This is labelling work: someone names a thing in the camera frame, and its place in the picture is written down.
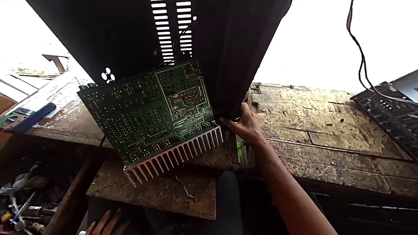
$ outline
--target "electronic component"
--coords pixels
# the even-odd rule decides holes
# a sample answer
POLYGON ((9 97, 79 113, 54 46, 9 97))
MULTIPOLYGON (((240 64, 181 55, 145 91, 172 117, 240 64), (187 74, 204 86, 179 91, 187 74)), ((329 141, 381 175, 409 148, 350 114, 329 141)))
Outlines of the electronic component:
POLYGON ((98 87, 80 86, 83 103, 125 164, 135 186, 223 142, 197 61, 98 87))
POLYGON ((401 102, 365 90, 353 97, 357 104, 370 115, 409 155, 418 160, 418 70, 393 82, 375 86, 388 97, 409 101, 401 102))

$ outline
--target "finger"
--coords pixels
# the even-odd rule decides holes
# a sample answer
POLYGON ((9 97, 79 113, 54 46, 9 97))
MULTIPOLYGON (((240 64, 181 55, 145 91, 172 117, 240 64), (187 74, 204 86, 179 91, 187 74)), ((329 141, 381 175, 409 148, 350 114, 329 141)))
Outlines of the finger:
POLYGON ((94 229, 95 226, 96 226, 96 221, 94 221, 92 223, 92 225, 90 225, 90 227, 87 229, 86 235, 90 235, 92 233, 92 231, 93 231, 93 229, 94 229))
POLYGON ((219 121, 221 121, 225 126, 229 127, 231 130, 237 129, 236 123, 234 123, 232 120, 229 120, 227 118, 219 117, 219 121))
POLYGON ((103 217, 100 219, 99 223, 97 224, 96 228, 94 229, 92 235, 100 235, 103 230, 103 227, 106 225, 106 222, 109 220, 110 217, 110 210, 106 211, 103 217))
POLYGON ((241 104, 241 111, 242 111, 242 114, 251 112, 250 107, 245 102, 241 104))
POLYGON ((120 225, 112 235, 122 235, 123 231, 125 230, 126 227, 129 226, 129 224, 130 224, 130 218, 128 219, 128 221, 120 225))
POLYGON ((113 218, 109 221, 109 223, 104 228, 104 230, 102 232, 102 235, 110 235, 112 233, 113 227, 115 226, 115 224, 119 220, 119 217, 120 217, 121 213, 122 213, 122 209, 119 208, 119 210, 117 210, 117 212, 115 213, 113 218))

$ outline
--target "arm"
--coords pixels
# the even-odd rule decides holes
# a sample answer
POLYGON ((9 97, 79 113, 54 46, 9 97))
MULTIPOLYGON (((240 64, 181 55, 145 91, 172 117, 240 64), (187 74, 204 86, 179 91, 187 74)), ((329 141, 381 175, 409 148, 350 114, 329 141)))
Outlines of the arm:
POLYGON ((336 234, 318 207, 289 173, 266 141, 254 113, 242 103, 240 123, 220 118, 227 127, 245 139, 254 150, 261 173, 272 190, 273 200, 290 234, 336 234))

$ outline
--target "clutter of tools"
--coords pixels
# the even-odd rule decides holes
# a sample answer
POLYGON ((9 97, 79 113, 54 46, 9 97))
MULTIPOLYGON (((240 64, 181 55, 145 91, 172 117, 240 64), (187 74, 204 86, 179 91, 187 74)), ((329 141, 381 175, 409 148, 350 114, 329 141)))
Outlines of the clutter of tools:
POLYGON ((50 176, 39 174, 39 165, 0 188, 0 234, 42 234, 58 209, 68 182, 56 185, 50 176))

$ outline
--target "ventilation slot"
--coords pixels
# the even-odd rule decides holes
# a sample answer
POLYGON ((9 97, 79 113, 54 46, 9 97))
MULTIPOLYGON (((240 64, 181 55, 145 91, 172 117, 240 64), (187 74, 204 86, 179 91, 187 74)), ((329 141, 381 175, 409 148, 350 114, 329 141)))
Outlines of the ventilation slot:
POLYGON ((189 40, 184 41, 180 40, 180 51, 185 54, 189 51, 189 55, 191 57, 191 30, 187 30, 187 27, 192 23, 192 16, 191 16, 191 2, 184 1, 184 0, 177 0, 177 18, 178 18, 178 29, 181 30, 178 33, 180 34, 180 38, 189 38, 189 40))
MULTIPOLYGON (((154 8, 155 10, 153 10, 153 14, 154 14, 154 20, 155 20, 155 25, 157 26, 157 34, 158 35, 166 35, 166 36, 159 36, 158 39, 160 40, 160 47, 161 47, 161 52, 165 52, 165 51, 173 51, 172 49, 165 49, 165 48, 170 48, 173 47, 171 44, 171 41, 167 41, 167 39, 171 39, 170 36, 170 27, 168 26, 168 15, 167 15, 167 10, 166 8, 166 4, 165 4, 165 0, 151 0, 151 2, 162 2, 162 3, 151 3, 151 7, 154 8)), ((166 57, 171 54, 167 54, 167 53, 163 53, 162 54, 164 62, 171 62, 173 61, 174 57, 170 56, 170 57, 166 57)))
POLYGON ((136 166, 125 167, 123 171, 131 184, 136 187, 136 180, 142 184, 148 179, 159 176, 160 173, 179 166, 184 161, 197 157, 206 151, 211 151, 215 147, 220 147, 220 143, 223 142, 221 128, 217 126, 136 166))

